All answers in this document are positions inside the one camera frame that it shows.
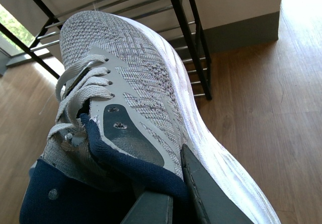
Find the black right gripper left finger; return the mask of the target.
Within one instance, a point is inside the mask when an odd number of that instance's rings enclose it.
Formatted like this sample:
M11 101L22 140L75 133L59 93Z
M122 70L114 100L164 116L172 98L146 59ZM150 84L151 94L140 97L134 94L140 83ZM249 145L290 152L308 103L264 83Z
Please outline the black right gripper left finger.
M173 198L145 190L121 223L173 223Z

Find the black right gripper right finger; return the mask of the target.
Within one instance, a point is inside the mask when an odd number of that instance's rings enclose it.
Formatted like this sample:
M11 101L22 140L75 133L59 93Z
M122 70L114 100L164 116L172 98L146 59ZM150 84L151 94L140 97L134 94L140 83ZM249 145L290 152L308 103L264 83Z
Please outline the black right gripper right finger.
M181 161L198 223L247 223L247 216L228 198L185 144Z

